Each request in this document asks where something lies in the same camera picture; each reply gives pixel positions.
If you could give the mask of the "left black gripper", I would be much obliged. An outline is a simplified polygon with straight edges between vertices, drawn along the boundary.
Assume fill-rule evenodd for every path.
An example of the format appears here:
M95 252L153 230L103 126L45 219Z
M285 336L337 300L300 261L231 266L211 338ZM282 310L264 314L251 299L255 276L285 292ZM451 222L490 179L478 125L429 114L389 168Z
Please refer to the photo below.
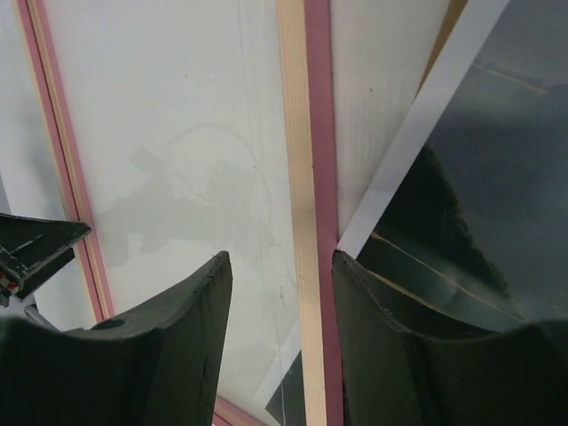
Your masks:
M1 306L24 300L75 258L91 232L84 222L1 214Z

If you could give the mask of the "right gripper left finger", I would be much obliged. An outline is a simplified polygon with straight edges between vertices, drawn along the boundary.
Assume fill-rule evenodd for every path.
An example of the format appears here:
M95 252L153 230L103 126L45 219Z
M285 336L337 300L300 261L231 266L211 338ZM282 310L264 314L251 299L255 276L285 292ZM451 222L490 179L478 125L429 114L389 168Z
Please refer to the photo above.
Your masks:
M2 319L2 424L211 424L232 288L222 251L90 329Z

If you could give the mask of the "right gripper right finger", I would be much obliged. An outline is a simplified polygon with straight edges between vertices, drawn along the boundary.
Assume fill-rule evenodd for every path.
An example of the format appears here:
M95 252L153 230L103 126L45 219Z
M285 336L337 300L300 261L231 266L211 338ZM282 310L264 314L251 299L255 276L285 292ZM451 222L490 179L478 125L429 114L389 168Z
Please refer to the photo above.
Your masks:
M493 332L403 294L345 252L332 273L353 424L566 424L564 321Z

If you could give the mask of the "clear acrylic sheet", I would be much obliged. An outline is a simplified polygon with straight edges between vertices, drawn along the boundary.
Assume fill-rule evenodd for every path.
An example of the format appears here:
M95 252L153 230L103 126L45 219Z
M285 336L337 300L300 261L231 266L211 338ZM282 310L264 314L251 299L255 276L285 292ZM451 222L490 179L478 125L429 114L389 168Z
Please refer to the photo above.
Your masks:
M224 392L273 393L299 350L273 1L49 1L114 308L230 253Z

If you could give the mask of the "pink picture frame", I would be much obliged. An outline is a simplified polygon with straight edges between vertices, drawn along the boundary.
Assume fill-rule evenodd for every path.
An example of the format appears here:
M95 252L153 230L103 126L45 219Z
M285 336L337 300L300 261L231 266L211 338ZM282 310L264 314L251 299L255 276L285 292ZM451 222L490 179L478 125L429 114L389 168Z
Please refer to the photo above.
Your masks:
M100 251L96 222L77 148L77 139L61 78L45 5L18 1L32 79L36 85L54 169L68 217L92 226L78 249L84 296L95 320L114 308ZM326 1L273 1L276 4L280 81L288 159L292 243L297 295L294 325L299 350L277 389L267 398L241 390L224 392L222 369L217 388L218 425L273 425L267 407L274 394L297 398L304 423L321 425L324 414L324 343L320 231L337 233L336 159L331 67L330 6Z

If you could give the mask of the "landscape photo print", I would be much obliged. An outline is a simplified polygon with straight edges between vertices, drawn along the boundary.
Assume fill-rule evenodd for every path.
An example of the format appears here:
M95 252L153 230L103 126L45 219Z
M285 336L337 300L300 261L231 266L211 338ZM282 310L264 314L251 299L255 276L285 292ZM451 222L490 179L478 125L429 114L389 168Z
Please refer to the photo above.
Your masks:
M567 325L567 4L461 11L344 233L320 231L321 425L351 422L333 255L493 332Z

